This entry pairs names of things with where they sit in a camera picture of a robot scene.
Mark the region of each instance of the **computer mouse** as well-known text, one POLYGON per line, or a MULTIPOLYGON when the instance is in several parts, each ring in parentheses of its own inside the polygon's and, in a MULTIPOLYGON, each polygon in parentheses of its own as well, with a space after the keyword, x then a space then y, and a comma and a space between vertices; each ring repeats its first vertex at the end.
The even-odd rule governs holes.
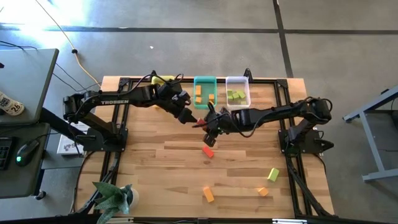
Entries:
POLYGON ((29 164, 39 144, 39 141, 34 139, 21 146, 17 152, 15 163, 21 167, 29 164))

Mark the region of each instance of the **yellow cable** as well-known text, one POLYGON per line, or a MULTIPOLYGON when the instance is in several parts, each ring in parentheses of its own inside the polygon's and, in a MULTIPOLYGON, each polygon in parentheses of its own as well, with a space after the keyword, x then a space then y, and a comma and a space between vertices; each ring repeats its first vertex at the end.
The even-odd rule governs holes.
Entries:
MULTIPOLYGON (((69 37, 67 36, 67 34, 63 31, 63 29, 61 28, 61 26, 59 26, 58 22, 55 21, 55 19, 53 19, 53 17, 44 9, 44 7, 38 2, 38 0, 35 0, 37 2, 37 4, 39 4, 39 6, 45 11, 45 13, 47 13, 47 15, 49 15, 49 17, 54 21, 54 23, 58 26, 58 28, 62 31, 62 33, 65 35, 65 37, 68 39, 70 46, 72 47, 72 51, 76 50, 75 46, 73 46, 72 41, 70 41, 69 37)), ((98 83, 97 79, 95 79, 92 75, 90 75, 90 73, 87 72, 87 70, 85 70, 85 68, 83 68, 83 66, 81 65, 79 58, 77 57, 77 50, 76 53, 73 53, 76 57, 76 61, 77 64, 79 64, 80 68, 83 69, 83 71, 91 78, 94 80, 94 82, 101 88, 101 85, 98 83)))

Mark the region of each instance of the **gray desk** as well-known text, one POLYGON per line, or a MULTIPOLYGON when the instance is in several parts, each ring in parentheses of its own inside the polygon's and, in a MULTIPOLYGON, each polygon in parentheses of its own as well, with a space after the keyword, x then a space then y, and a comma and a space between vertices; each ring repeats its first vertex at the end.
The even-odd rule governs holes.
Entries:
POLYGON ((8 165, 7 170, 0 171, 0 198, 14 198, 14 197, 26 197, 35 194, 37 188, 37 183, 40 182, 40 167, 42 165, 42 158, 45 146, 47 144, 47 138, 39 138, 40 146, 35 152, 32 161, 25 167, 19 167, 15 163, 16 153, 18 149, 25 144, 27 141, 40 136, 41 134, 47 134, 50 131, 50 125, 41 124, 31 124, 29 126, 17 129, 15 126, 10 126, 8 128, 0 128, 0 133, 6 130, 9 131, 3 136, 16 137, 17 141, 13 147, 12 157, 8 165))
POLYGON ((38 122, 58 49, 0 50, 0 91, 24 104, 19 116, 0 116, 1 125, 38 122))

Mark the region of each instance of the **wooden tabletop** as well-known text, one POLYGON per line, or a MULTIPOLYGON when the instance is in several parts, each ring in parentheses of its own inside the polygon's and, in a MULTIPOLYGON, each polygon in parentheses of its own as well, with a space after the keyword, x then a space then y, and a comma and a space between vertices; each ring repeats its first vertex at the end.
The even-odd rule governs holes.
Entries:
MULTIPOLYGON (((104 77, 102 90, 116 91, 119 79, 104 77)), ((288 79, 288 84, 293 102, 307 96, 302 79, 288 79)), ((182 86, 193 96, 192 83, 182 86)), ((225 84, 218 84, 217 91, 218 111, 226 104, 225 84)), ((272 85, 250 84, 250 95, 251 108, 276 106, 272 85)), ((189 108, 196 118, 203 118, 207 112, 196 110, 193 105, 189 108)), ((95 112, 105 121, 111 121, 112 113, 113 106, 99 106, 95 112)), ((285 158, 280 153, 277 137, 279 122, 262 125, 251 138, 238 134, 218 136, 212 159, 201 151, 205 133, 191 126, 179 123, 160 108, 130 106, 129 137, 116 182, 118 187, 132 184, 139 192, 138 206, 130 211, 130 216, 294 217, 285 158), (270 182, 267 176, 274 167, 280 170, 279 177, 276 182, 270 182), (206 201, 204 187, 210 187, 214 202, 206 201), (259 187, 267 188, 269 194, 261 197, 256 190, 259 187)), ((103 152, 96 152, 87 160, 78 184, 77 209, 95 191, 92 182, 100 179, 103 157, 103 152)), ((315 156, 304 154, 303 164, 309 189, 325 210, 333 213, 322 163, 315 156)), ((304 211, 300 189, 298 196, 304 211)))

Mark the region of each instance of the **concrete floor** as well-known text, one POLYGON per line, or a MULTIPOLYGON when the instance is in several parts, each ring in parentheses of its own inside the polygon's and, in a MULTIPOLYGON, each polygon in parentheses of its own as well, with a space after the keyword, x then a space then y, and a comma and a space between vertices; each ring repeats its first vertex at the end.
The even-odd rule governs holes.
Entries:
MULTIPOLYGON (((2 2, 0 22, 53 25, 34 1, 24 2, 22 8, 13 2, 2 2)), ((277 28, 272 0, 40 2, 65 26, 277 28)), ((279 4, 285 29, 398 29, 395 0, 279 0, 279 4)), ((246 67, 255 77, 286 77, 278 34, 67 34, 98 80, 104 75, 145 75, 153 69, 228 76, 242 74, 246 67)), ((363 183, 361 175, 376 171, 370 147, 359 121, 345 124, 341 119, 398 84, 396 37, 286 36, 294 77, 305 79, 309 95, 329 98, 334 104, 333 120, 322 129, 335 148, 325 153, 324 160, 335 213, 344 218, 398 223, 398 177, 363 183)), ((40 31, 39 26, 0 30, 0 40, 58 48, 58 63, 83 86, 93 84, 76 64, 61 32, 40 31)), ((55 73, 76 86, 59 69, 55 73)), ((45 107, 61 116, 62 98, 71 94, 73 90, 53 78, 45 107)), ((49 147, 57 147, 56 139, 52 143, 49 147)), ((392 161, 398 161, 397 156, 389 153, 392 161)), ((77 169, 46 171, 42 188, 49 195, 39 202, 31 197, 0 200, 0 220, 66 215, 76 175, 77 169)))

